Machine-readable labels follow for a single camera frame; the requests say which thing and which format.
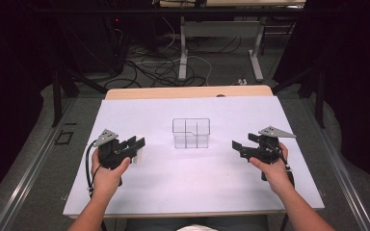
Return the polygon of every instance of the black cable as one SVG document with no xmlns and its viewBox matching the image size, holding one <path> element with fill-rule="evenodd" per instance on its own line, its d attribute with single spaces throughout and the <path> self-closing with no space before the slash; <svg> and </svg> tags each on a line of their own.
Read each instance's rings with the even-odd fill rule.
<svg viewBox="0 0 370 231">
<path fill-rule="evenodd" d="M 89 154 L 90 154 L 90 150 L 92 149 L 94 143 L 95 143 L 95 141 L 93 141 L 89 145 L 89 147 L 87 148 L 87 151 L 86 151 L 86 178 L 87 178 L 87 185 L 89 186 L 89 195 L 90 195 L 90 197 L 92 197 L 92 193 L 93 193 L 93 184 L 92 184 L 92 180 L 90 179 Z"/>
<path fill-rule="evenodd" d="M 293 185 L 293 187 L 295 187 L 293 172 L 291 171 L 290 165 L 287 163 L 286 159 L 283 156 L 283 151 L 282 150 L 277 151 L 269 143 L 267 143 L 267 146 L 270 147 L 272 149 L 272 151 L 275 151 L 279 155 L 279 157 L 281 158 L 281 160 L 284 162 L 284 165 L 285 165 L 286 171 L 287 171 L 288 179 L 290 180 L 290 183 Z M 281 223 L 280 231 L 284 231 L 285 230 L 286 225 L 287 225 L 287 222 L 288 222 L 288 214 L 285 214 L 284 215 L 284 218 L 283 218 L 283 222 Z"/>
<path fill-rule="evenodd" d="M 128 87 L 130 87 L 134 84 L 137 85 L 137 87 L 141 88 L 142 86 L 136 81 L 137 77 L 138 77 L 137 69 L 134 68 L 134 71 L 135 71 L 134 79 L 131 80 L 131 79 L 125 79 L 125 78 L 119 78 L 119 79 L 115 78 L 115 79 L 112 79 L 112 80 L 106 82 L 104 84 L 104 88 L 107 88 L 107 85 L 109 85 L 113 82 L 117 82 L 117 81 L 128 81 L 128 82 L 130 82 L 128 85 L 126 85 L 124 87 L 121 87 L 122 89 L 127 89 Z"/>
<path fill-rule="evenodd" d="M 148 57 L 162 58 L 162 59 L 165 59 L 165 61 L 161 62 L 161 64 L 158 64 L 158 65 L 145 64 L 145 63 L 147 63 L 145 61 L 145 59 L 148 58 Z M 144 56 L 143 60 L 141 61 L 141 64 L 146 68 L 154 68 L 153 72 L 149 71 L 147 69 L 144 69 L 142 67 L 139 67 L 136 63 L 134 63 L 131 60 L 125 60 L 125 63 L 130 65 L 132 68 L 135 69 L 136 77 L 138 76 L 138 71 L 139 71 L 146 78 L 150 79 L 152 81 L 151 85 L 150 85 L 151 88 L 157 87 L 157 84 L 160 84 L 160 85 L 163 85 L 163 86 L 166 86 L 166 87 L 186 87 L 186 86 L 191 86 L 197 80 L 201 80 L 201 84 L 198 84 L 198 86 L 203 86 L 204 83 L 206 83 L 206 78 L 201 77 L 201 76 L 197 76 L 196 73 L 194 72 L 194 70 L 189 65 L 186 65 L 186 66 L 187 66 L 187 68 L 191 69 L 192 74 L 190 74 L 186 78 L 186 80 L 179 81 L 178 80 L 178 75 L 179 74 L 177 73 L 175 68 L 180 66 L 180 64 L 175 64 L 174 61 L 171 59 L 171 57 L 165 57 L 165 56 L 162 56 L 162 55 L 155 56 L 153 54 L 146 54 Z M 114 81 L 116 81 L 116 80 L 111 80 L 106 84 L 109 84 L 109 83 L 114 82 Z"/>
<path fill-rule="evenodd" d="M 172 58 L 172 57 L 176 57 L 180 52 L 181 52 L 181 46 L 180 46 L 180 42 L 178 40 L 175 40 L 174 42 L 172 42 L 171 39 L 167 39 L 165 43 L 168 43 L 169 45 L 166 46 L 165 48 L 163 48 L 163 51 L 167 50 L 167 49 L 170 49 L 172 51 L 174 51 L 173 54 L 167 56 L 167 58 Z"/>
<path fill-rule="evenodd" d="M 86 45 L 84 41 L 80 39 L 80 37 L 76 34 L 76 32 L 71 28 L 71 26 L 65 21 L 62 21 L 68 28 L 68 30 L 71 32 L 71 34 L 79 41 L 80 45 L 89 53 L 95 60 L 97 60 L 99 63 L 101 63 L 103 66 L 107 67 L 109 69 L 109 76 L 103 77 L 103 78 L 97 78 L 97 79 L 91 79 L 91 81 L 98 83 L 105 80 L 109 80 L 110 78 L 115 78 L 117 76 L 116 70 L 112 67 L 110 67 L 108 64 L 106 64 L 104 61 L 102 61 L 100 58 L 98 58 L 92 50 Z"/>
<path fill-rule="evenodd" d="M 190 41 L 193 42 L 193 43 L 196 43 L 197 44 L 197 47 L 196 48 L 189 47 Z M 196 39 L 195 40 L 193 40 L 193 39 L 187 39 L 185 45 L 186 45 L 186 48 L 188 50 L 190 50 L 190 51 L 194 51 L 194 50 L 197 50 L 198 48 L 200 48 L 199 42 Z"/>
<path fill-rule="evenodd" d="M 137 51 L 137 49 L 139 49 L 139 48 L 142 48 L 142 50 L 140 50 L 140 52 L 145 51 L 144 54 L 141 54 Z M 136 56 L 128 56 L 127 55 L 126 58 L 127 59 L 136 59 L 136 58 L 141 58 L 141 57 L 153 57 L 153 58 L 166 59 L 166 58 L 173 57 L 174 55 L 176 55 L 178 50 L 174 49 L 174 51 L 175 51 L 174 54 L 167 57 L 165 54 L 159 52 L 158 50 L 149 50 L 148 48 L 143 47 L 143 46 L 141 46 L 140 44 L 137 43 L 136 47 L 131 48 L 131 49 L 128 50 L 128 54 L 130 54 L 130 53 L 134 53 L 134 54 L 139 53 L 139 55 L 136 55 Z"/>
<path fill-rule="evenodd" d="M 285 40 L 285 42 L 284 42 L 284 44 L 283 44 L 283 45 L 281 45 L 281 44 L 283 43 L 283 38 L 280 38 L 280 39 L 279 39 L 279 41 L 278 41 L 278 43 L 277 43 L 277 48 L 279 48 L 279 47 L 284 47 L 284 48 L 285 48 L 285 47 L 287 46 L 287 44 L 288 44 L 289 40 L 290 40 L 290 39 L 286 39 L 286 40 Z M 283 51 L 284 51 L 284 50 L 281 50 L 281 51 L 278 51 L 278 52 L 277 52 L 277 57 L 276 57 L 275 61 L 273 62 L 272 66 L 270 67 L 270 70 L 269 70 L 269 72 L 267 73 L 267 75 L 266 75 L 265 79 L 268 79 L 268 78 L 269 78 L 270 74 L 271 74 L 271 73 L 272 73 L 272 71 L 273 71 L 273 68 L 276 66 L 276 64 L 278 64 L 278 60 L 281 58 L 281 55 L 283 54 Z"/>
<path fill-rule="evenodd" d="M 239 49 L 240 45 L 242 44 L 242 38 L 241 37 L 239 37 L 239 43 L 236 45 L 235 48 L 233 48 L 233 50 L 229 50 L 229 51 L 224 51 L 224 50 L 227 49 L 227 47 L 229 47 L 230 44 L 232 44 L 233 41 L 235 41 L 236 39 L 237 39 L 237 37 L 233 38 L 233 40 L 230 41 L 224 48 L 222 48 L 222 49 L 220 49 L 218 51 L 197 51 L 197 49 L 199 48 L 199 46 L 197 48 L 195 48 L 195 49 L 188 48 L 188 50 L 192 51 L 193 53 L 201 53 L 201 54 L 232 53 L 232 52 L 236 51 L 237 49 Z"/>
<path fill-rule="evenodd" d="M 174 2 L 174 3 L 185 3 L 185 1 L 183 1 L 183 0 L 162 0 L 163 2 Z M 196 4 L 197 3 L 197 1 L 187 1 L 187 3 L 194 3 L 194 4 Z"/>
<path fill-rule="evenodd" d="M 95 174 L 97 173 L 97 171 L 100 169 L 101 166 L 99 166 L 95 172 L 94 172 L 94 175 L 92 176 L 92 180 L 90 180 L 90 170 L 89 170 L 89 154 L 90 154 L 90 151 L 94 145 L 95 141 L 93 141 L 89 147 L 87 148 L 87 151 L 86 151 L 86 177 L 87 177 L 87 184 L 89 186 L 89 196 L 90 198 L 92 198 L 92 195 L 93 195 L 93 182 L 94 182 L 94 177 L 95 177 Z M 107 227 L 106 227 L 106 224 L 104 223 L 104 220 L 101 221 L 101 229 L 103 231 L 107 231 Z"/>
</svg>

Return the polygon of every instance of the wire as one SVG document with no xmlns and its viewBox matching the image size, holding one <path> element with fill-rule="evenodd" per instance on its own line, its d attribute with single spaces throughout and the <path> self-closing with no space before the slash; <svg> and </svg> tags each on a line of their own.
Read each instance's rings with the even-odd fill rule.
<svg viewBox="0 0 370 231">
<path fill-rule="evenodd" d="M 166 49 L 168 49 L 171 45 L 173 45 L 173 43 L 175 42 L 175 30 L 173 29 L 173 26 L 170 24 L 170 22 L 168 22 L 168 20 L 162 16 L 162 19 L 164 19 L 164 21 L 167 23 L 167 25 L 171 28 L 171 31 L 172 31 L 172 41 L 170 44 L 168 44 L 168 46 L 166 46 L 164 49 L 162 49 L 162 51 L 165 51 Z"/>
<path fill-rule="evenodd" d="M 101 64 L 103 64 L 104 66 L 112 69 L 108 64 L 106 64 L 105 62 L 103 62 L 102 60 L 100 60 L 93 52 L 92 50 L 77 36 L 77 34 L 74 32 L 74 30 L 70 27 L 70 25 L 65 22 L 65 25 L 67 26 L 67 28 L 69 29 L 69 31 L 73 34 L 73 36 L 80 42 L 80 44 L 86 49 L 86 51 L 93 57 L 95 58 L 96 60 L 98 60 Z"/>
<path fill-rule="evenodd" d="M 198 56 L 188 56 L 187 58 L 197 58 L 197 59 L 200 59 L 200 60 L 206 62 L 209 65 L 209 73 L 208 73 L 208 75 L 205 78 L 206 79 L 206 81 L 205 81 L 206 86 L 209 86 L 208 79 L 209 79 L 209 76 L 210 76 L 210 74 L 212 72 L 212 65 L 211 65 L 211 63 L 207 62 L 205 59 L 203 59 L 201 57 L 198 57 Z"/>
<path fill-rule="evenodd" d="M 288 42 L 289 42 L 289 39 L 287 39 L 287 41 L 282 45 L 282 47 L 286 47 L 286 45 L 288 44 Z M 280 41 L 278 42 L 278 44 L 277 44 L 277 47 L 280 47 L 280 45 L 282 44 L 282 38 L 280 38 Z M 283 54 L 283 50 L 281 50 L 281 51 L 278 51 L 277 52 L 277 57 L 276 57 L 276 59 L 275 59 L 275 61 L 273 62 L 273 64 L 272 64 L 272 66 L 270 67 L 270 70 L 269 70 L 269 72 L 267 73 L 267 75 L 266 75 L 266 77 L 265 77 L 265 79 L 268 79 L 269 78 L 269 76 L 270 76 L 270 74 L 272 73 L 272 71 L 273 71 L 273 68 L 275 67 L 275 65 L 278 63 L 278 61 L 281 59 L 281 55 Z"/>
<path fill-rule="evenodd" d="M 95 172 L 92 174 L 92 185 L 94 184 L 94 177 L 95 175 L 97 174 L 98 170 L 101 168 L 101 166 L 98 166 L 96 169 L 95 169 Z"/>
<path fill-rule="evenodd" d="M 174 2 L 174 3 L 193 3 L 196 4 L 197 1 L 188 1 L 188 0 L 160 0 L 161 2 Z"/>
<path fill-rule="evenodd" d="M 95 143 L 95 141 L 93 141 L 89 145 L 89 147 L 87 148 L 87 151 L 86 151 L 86 178 L 87 178 L 87 185 L 89 186 L 88 189 L 89 189 L 90 197 L 92 197 L 92 193 L 93 193 L 93 184 L 92 184 L 92 180 L 90 179 L 89 154 L 90 154 L 90 150 L 92 149 L 94 143 Z"/>
<path fill-rule="evenodd" d="M 125 78 L 120 78 L 120 79 L 113 79 L 113 80 L 110 80 L 108 82 L 106 82 L 104 84 L 104 88 L 107 89 L 107 86 L 113 82 L 117 82 L 117 81 L 127 81 L 127 82 L 130 82 L 128 85 L 122 87 L 122 89 L 127 89 L 128 87 L 132 86 L 132 85 L 137 85 L 137 87 L 141 88 L 142 86 L 136 81 L 137 80 L 137 77 L 138 77 L 138 73 L 137 73 L 137 69 L 134 68 L 134 71 L 135 71 L 135 76 L 134 76 L 134 79 L 131 80 L 131 79 L 125 79 Z"/>
<path fill-rule="evenodd" d="M 187 48 L 188 48 L 188 50 L 192 50 L 193 53 L 203 53 L 203 54 L 232 53 L 232 52 L 236 51 L 237 49 L 239 49 L 240 45 L 242 44 L 242 38 L 241 37 L 239 37 L 239 42 L 238 42 L 238 44 L 236 45 L 235 48 L 233 48 L 230 51 L 224 51 L 224 50 L 227 49 L 227 47 L 229 47 L 233 43 L 233 41 L 235 41 L 236 39 L 237 39 L 237 37 L 233 38 L 233 40 L 231 40 L 225 47 L 223 47 L 222 49 L 220 49 L 218 51 L 203 51 L 203 50 L 202 51 L 197 51 L 197 49 L 199 48 L 199 44 L 198 44 L 197 41 L 196 41 L 196 43 L 198 45 L 197 48 L 191 49 L 188 46 L 187 46 Z"/>
<path fill-rule="evenodd" d="M 293 187 L 295 187 L 293 172 L 291 171 L 290 165 L 288 165 L 287 160 L 284 158 L 283 153 L 282 153 L 282 150 L 277 151 L 269 143 L 266 143 L 266 144 L 267 144 L 268 147 L 270 147 L 272 149 L 272 151 L 276 151 L 276 153 L 279 155 L 279 157 L 281 158 L 281 160 L 284 162 L 284 165 L 285 165 L 286 171 L 287 171 L 288 179 L 290 180 L 290 183 L 293 185 Z M 284 215 L 284 218 L 283 218 L 283 221 L 281 223 L 280 231 L 284 231 L 285 230 L 288 220 L 289 220 L 289 217 L 288 217 L 287 214 L 285 214 Z"/>
<path fill-rule="evenodd" d="M 188 58 L 198 58 L 198 59 L 201 59 L 201 60 L 207 62 L 205 59 L 203 59 L 201 57 L 197 57 L 197 56 L 190 56 Z M 133 67 L 140 70 L 144 74 L 145 77 L 148 77 L 152 80 L 152 84 L 151 84 L 152 88 L 156 87 L 157 83 L 159 83 L 163 86 L 169 86 L 169 87 L 190 86 L 196 80 L 201 80 L 201 84 L 199 84 L 199 86 L 203 86 L 206 83 L 206 78 L 197 76 L 195 74 L 194 70 L 188 65 L 187 65 L 187 68 L 189 68 L 192 71 L 192 74 L 184 82 L 179 81 L 178 80 L 178 73 L 175 70 L 175 68 L 177 66 L 180 66 L 180 64 L 175 64 L 178 61 L 180 61 L 180 59 L 176 59 L 176 60 L 167 59 L 166 61 L 152 61 L 152 62 L 140 62 L 140 63 L 134 63 L 132 61 L 127 61 L 127 62 L 130 65 L 132 65 Z M 209 62 L 207 62 L 207 63 L 210 66 L 209 74 L 208 74 L 208 76 L 209 76 L 211 71 L 212 71 L 212 65 Z M 148 67 L 154 67 L 155 68 L 154 72 L 152 73 L 148 70 L 140 68 L 139 64 L 145 65 L 145 67 L 146 67 L 146 64 L 159 64 L 159 65 L 158 66 L 148 66 Z M 168 66 L 168 67 L 164 67 L 164 64 L 171 64 L 171 65 Z M 173 76 L 167 76 L 167 74 L 170 73 L 170 72 L 173 73 Z"/>
<path fill-rule="evenodd" d="M 114 28 L 114 30 L 115 30 L 115 31 L 118 31 L 118 32 L 121 34 L 121 36 L 119 37 L 119 47 L 121 47 L 121 41 L 122 41 L 122 30 L 117 29 L 117 28 Z"/>
<path fill-rule="evenodd" d="M 134 54 L 140 54 L 139 56 L 126 56 L 127 59 L 136 59 L 136 58 L 141 58 L 141 57 L 145 57 L 145 56 L 148 56 L 150 55 L 150 51 L 147 50 L 146 48 L 144 47 L 141 47 L 143 50 L 141 51 L 137 51 L 138 48 L 140 48 L 141 46 L 138 46 L 138 47 L 134 47 L 133 49 L 130 49 L 128 50 L 128 54 L 130 53 L 134 53 Z"/>
</svg>

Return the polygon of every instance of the table leg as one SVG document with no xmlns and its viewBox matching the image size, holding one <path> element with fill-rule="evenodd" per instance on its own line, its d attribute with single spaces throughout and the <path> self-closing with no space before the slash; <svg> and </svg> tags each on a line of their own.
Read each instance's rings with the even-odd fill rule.
<svg viewBox="0 0 370 231">
<path fill-rule="evenodd" d="M 179 66 L 179 80 L 186 79 L 186 66 L 188 62 L 188 51 L 186 49 L 185 18 L 181 17 L 181 62 Z"/>
<path fill-rule="evenodd" d="M 262 82 L 263 79 L 263 74 L 261 72 L 259 60 L 257 59 L 257 54 L 260 50 L 260 42 L 263 37 L 263 32 L 264 28 L 266 26 L 266 17 L 261 17 L 260 18 L 260 23 L 259 23 L 259 28 L 257 30 L 257 36 L 256 40 L 254 42 L 254 48 L 252 50 L 249 50 L 249 56 L 251 58 L 251 66 L 253 67 L 253 73 L 254 77 L 257 82 Z"/>
</svg>

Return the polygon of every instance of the transparent acrylic box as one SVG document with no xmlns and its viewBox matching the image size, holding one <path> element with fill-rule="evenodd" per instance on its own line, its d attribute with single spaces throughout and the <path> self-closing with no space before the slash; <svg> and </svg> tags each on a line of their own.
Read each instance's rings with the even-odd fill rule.
<svg viewBox="0 0 370 231">
<path fill-rule="evenodd" d="M 172 121 L 175 148 L 209 147 L 209 118 L 175 118 Z"/>
</svg>

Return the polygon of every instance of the gray floor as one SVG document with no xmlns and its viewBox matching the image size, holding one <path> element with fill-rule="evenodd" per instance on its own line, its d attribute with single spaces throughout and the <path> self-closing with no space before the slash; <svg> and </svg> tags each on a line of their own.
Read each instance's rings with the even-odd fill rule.
<svg viewBox="0 0 370 231">
<path fill-rule="evenodd" d="M 265 54 L 259 57 L 263 75 L 266 77 L 264 84 L 275 84 L 272 76 L 287 39 L 266 38 Z M 248 41 L 242 40 L 239 48 L 232 53 L 197 52 L 202 48 L 218 51 L 230 41 L 229 38 L 200 41 L 198 50 L 189 54 L 198 57 L 190 59 L 189 65 L 197 76 L 208 77 L 210 86 L 232 85 L 240 78 L 246 78 L 249 85 L 259 84 L 254 81 L 248 59 Z M 234 42 L 228 50 L 236 46 L 237 42 Z M 157 61 L 154 58 L 133 60 L 137 63 Z M 127 66 L 119 78 L 132 79 L 133 76 L 133 69 Z M 138 81 L 143 87 L 152 85 L 150 79 L 140 74 Z M 125 84 L 126 82 L 112 83 L 109 88 L 118 88 Z M 85 85 L 79 84 L 79 89 L 82 93 L 78 98 L 64 99 L 65 116 L 55 129 L 50 127 L 53 119 L 51 88 L 42 92 L 45 101 L 40 119 L 0 185 L 0 230 L 65 230 L 71 225 L 72 219 L 62 215 L 65 196 L 71 189 L 99 103 L 104 96 Z M 333 111 L 326 105 L 327 129 L 320 132 L 311 116 L 312 100 L 298 98 L 296 91 L 297 86 L 293 86 L 280 92 L 278 97 L 293 132 L 298 136 L 297 141 L 315 183 L 324 195 L 326 209 L 320 211 L 320 215 L 337 230 L 370 230 L 370 223 L 363 224 L 370 221 L 370 176 L 345 160 L 342 160 L 345 168 L 339 166 L 341 169 L 338 171 L 334 169 L 330 150 L 323 141 L 323 133 L 326 133 L 334 150 L 340 149 L 339 124 L 334 119 Z M 66 134 L 71 133 L 69 144 L 62 144 L 67 139 Z M 340 180 L 343 172 L 348 173 L 350 186 L 354 186 L 356 194 L 348 192 L 348 184 Z M 281 218 L 281 215 L 269 216 L 270 230 L 279 229 Z M 125 220 L 107 219 L 106 223 L 109 230 L 119 231 L 123 230 Z"/>
</svg>

